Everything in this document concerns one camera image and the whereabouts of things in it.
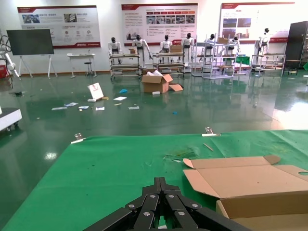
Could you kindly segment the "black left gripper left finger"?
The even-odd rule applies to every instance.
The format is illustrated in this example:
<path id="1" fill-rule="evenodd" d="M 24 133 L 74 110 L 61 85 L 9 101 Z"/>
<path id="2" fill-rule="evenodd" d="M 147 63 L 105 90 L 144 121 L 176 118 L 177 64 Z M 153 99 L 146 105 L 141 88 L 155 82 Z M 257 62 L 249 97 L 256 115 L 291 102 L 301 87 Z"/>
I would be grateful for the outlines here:
<path id="1" fill-rule="evenodd" d="M 155 228 L 159 221 L 160 178 L 142 188 L 141 196 L 87 227 L 86 231 L 129 231 Z"/>

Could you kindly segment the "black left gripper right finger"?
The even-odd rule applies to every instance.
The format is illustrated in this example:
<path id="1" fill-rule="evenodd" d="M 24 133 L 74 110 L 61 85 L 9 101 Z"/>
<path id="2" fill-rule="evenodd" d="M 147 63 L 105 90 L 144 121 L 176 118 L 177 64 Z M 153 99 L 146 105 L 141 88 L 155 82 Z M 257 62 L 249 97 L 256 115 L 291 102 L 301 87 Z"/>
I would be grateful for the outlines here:
<path id="1" fill-rule="evenodd" d="M 160 178 L 160 208 L 167 228 L 180 231 L 248 231 L 223 215 L 183 196 L 178 186 Z"/>

